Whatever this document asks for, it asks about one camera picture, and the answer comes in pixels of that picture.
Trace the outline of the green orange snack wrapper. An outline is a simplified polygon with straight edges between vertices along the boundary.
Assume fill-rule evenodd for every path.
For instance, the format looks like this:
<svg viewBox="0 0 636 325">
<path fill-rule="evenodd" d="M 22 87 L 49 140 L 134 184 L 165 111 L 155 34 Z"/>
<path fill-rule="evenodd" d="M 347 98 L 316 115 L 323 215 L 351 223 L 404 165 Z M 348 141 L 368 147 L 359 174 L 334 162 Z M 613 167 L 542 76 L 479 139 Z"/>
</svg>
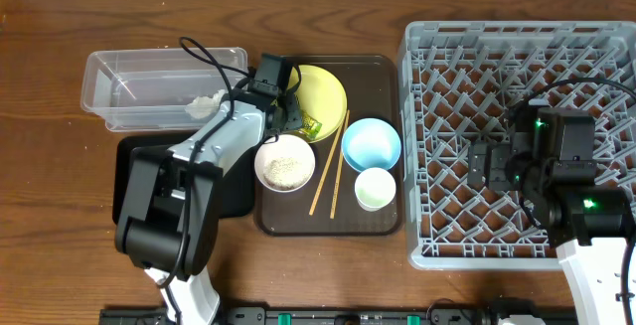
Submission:
<svg viewBox="0 0 636 325">
<path fill-rule="evenodd" d="M 304 110 L 301 111 L 301 126 L 297 132 L 308 141 L 313 141 L 318 136 L 322 124 L 310 116 Z"/>
</svg>

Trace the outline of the yellow plate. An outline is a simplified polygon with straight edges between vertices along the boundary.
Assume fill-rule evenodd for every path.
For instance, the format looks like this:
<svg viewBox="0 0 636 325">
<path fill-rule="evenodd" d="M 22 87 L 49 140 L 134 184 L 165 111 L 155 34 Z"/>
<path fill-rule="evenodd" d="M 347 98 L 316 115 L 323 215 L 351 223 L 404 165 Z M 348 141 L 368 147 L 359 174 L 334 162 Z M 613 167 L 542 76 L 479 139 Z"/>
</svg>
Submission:
<svg viewBox="0 0 636 325">
<path fill-rule="evenodd" d="M 306 140 L 297 130 L 285 133 L 297 135 L 309 143 L 322 141 L 337 131 L 345 118 L 348 105 L 344 87 L 332 73 L 311 65 L 298 67 L 298 77 L 292 75 L 289 85 L 296 81 L 301 110 L 319 121 L 322 128 L 313 141 Z"/>
</svg>

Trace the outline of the white bowl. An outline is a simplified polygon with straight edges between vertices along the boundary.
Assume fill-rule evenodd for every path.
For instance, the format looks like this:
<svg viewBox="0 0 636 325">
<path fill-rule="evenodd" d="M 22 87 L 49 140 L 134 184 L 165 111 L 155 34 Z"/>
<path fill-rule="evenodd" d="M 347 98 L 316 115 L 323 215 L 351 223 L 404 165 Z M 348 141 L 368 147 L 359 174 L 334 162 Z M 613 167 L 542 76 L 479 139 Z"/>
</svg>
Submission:
<svg viewBox="0 0 636 325">
<path fill-rule="evenodd" d="M 302 188 L 311 179 L 315 165 L 311 146 L 302 138 L 288 134 L 267 139 L 254 158 L 254 171 L 259 182 L 278 193 Z"/>
</svg>

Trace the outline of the wooden chopstick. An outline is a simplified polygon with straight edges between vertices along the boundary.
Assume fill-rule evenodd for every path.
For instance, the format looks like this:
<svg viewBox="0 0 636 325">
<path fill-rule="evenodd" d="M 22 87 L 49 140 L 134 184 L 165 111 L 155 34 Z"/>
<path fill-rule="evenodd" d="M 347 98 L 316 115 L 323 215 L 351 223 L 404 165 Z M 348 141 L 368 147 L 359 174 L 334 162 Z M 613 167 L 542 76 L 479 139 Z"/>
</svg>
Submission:
<svg viewBox="0 0 636 325">
<path fill-rule="evenodd" d="M 328 153 L 324 169 L 322 171 L 322 174 L 321 174 L 321 177 L 319 179 L 319 183 L 318 183 L 314 198 L 312 200 L 311 207 L 309 209 L 309 213 L 308 213 L 309 216 L 313 216 L 314 213 L 315 213 L 318 201 L 319 201 L 321 193 L 322 193 L 322 189 L 324 187 L 325 180 L 327 178 L 329 169 L 331 167 L 331 163 L 332 163 L 335 151 L 336 151 L 336 147 L 337 147 L 338 142 L 340 140 L 340 136 L 341 136 L 341 133 L 342 133 L 342 131 L 344 129 L 344 126 L 347 124 L 347 122 L 349 120 L 349 116 L 350 116 L 350 110 L 347 110 L 346 113 L 345 113 L 345 118 L 344 118 L 343 122 L 341 123 L 341 125 L 339 126 L 339 128 L 337 129 L 336 136 L 333 139 L 333 142 L 332 142 L 330 151 Z"/>
<path fill-rule="evenodd" d="M 343 143 L 344 143 L 344 135 L 347 131 L 347 128 L 349 126 L 349 120 L 350 120 L 350 110 L 347 110 L 346 115 L 345 115 L 345 119 L 344 119 L 344 123 L 343 123 L 343 127 L 342 127 L 342 135 L 340 138 L 340 149 L 339 149 L 339 157 L 338 157 L 338 163 L 337 163 L 337 169 L 336 169 L 336 179 L 335 179 L 335 183 L 334 183 L 334 192 L 333 192 L 333 198 L 332 198 L 332 203 L 331 203 L 331 208 L 330 208 L 330 220 L 334 220 L 335 216 L 336 216 L 336 211 L 337 211 L 337 204 L 338 204 L 338 198 L 339 198 L 339 191 L 340 191 L 340 183 L 341 183 L 341 177 L 342 177 L 342 168 L 343 168 L 343 163 L 344 163 L 344 156 L 343 156 Z"/>
</svg>

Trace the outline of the white napkin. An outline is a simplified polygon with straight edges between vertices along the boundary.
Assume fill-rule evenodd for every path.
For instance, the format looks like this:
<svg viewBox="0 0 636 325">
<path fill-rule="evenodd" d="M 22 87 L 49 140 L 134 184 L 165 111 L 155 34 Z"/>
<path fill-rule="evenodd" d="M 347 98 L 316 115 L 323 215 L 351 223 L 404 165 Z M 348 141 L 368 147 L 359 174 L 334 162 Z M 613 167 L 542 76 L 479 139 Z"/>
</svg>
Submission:
<svg viewBox="0 0 636 325">
<path fill-rule="evenodd" d="M 225 94 L 224 90 L 219 90 L 213 96 L 197 96 L 185 106 L 185 111 L 193 119 L 205 119 L 218 112 Z"/>
</svg>

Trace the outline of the light blue bowl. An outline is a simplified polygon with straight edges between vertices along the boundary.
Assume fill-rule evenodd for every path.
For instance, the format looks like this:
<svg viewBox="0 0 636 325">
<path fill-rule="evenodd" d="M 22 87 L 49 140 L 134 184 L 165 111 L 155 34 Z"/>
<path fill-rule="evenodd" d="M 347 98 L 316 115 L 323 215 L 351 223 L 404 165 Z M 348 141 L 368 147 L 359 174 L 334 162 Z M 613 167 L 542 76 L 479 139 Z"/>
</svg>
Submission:
<svg viewBox="0 0 636 325">
<path fill-rule="evenodd" d="M 397 131 L 378 118 L 363 118 L 348 126 L 341 149 L 345 161 L 361 173 L 370 168 L 392 169 L 401 154 Z"/>
</svg>

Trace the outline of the white cup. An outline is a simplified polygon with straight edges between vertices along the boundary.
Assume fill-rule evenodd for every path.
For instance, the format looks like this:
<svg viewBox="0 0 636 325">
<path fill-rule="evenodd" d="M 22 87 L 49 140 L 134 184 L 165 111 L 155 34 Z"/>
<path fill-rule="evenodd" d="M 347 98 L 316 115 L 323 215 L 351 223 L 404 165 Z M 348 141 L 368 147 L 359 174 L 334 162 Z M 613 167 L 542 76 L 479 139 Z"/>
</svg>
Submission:
<svg viewBox="0 0 636 325">
<path fill-rule="evenodd" d="M 355 181 L 354 193 L 359 206 L 368 212 L 387 206 L 395 197 L 397 184 L 391 173 L 382 168 L 369 168 Z"/>
</svg>

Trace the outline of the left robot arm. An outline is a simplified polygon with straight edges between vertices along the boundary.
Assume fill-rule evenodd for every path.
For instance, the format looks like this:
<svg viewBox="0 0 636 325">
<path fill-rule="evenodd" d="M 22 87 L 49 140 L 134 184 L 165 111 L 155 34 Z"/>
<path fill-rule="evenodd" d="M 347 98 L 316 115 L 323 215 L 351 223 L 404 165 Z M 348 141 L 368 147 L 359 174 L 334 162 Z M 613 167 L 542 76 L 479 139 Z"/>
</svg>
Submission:
<svg viewBox="0 0 636 325">
<path fill-rule="evenodd" d="M 299 67 L 263 55 L 255 74 L 228 86 L 219 109 L 196 133 L 169 148 L 145 146 L 132 157 L 115 247 L 160 288 L 176 324 L 211 324 L 221 299 L 207 263 L 236 165 L 267 140 L 301 124 L 291 76 Z"/>
</svg>

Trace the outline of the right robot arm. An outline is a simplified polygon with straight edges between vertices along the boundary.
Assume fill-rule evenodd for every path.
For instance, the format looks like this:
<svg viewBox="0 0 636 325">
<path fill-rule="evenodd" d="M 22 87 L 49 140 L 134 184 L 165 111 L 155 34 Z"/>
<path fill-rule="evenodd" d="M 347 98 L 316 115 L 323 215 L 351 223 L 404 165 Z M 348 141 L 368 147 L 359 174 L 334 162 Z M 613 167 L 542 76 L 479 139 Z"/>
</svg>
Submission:
<svg viewBox="0 0 636 325">
<path fill-rule="evenodd" d="M 469 147 L 470 185 L 517 191 L 556 251 L 580 324 L 632 324 L 635 220 L 626 193 L 595 183 L 595 121 L 582 110 L 531 106 L 507 142 Z"/>
</svg>

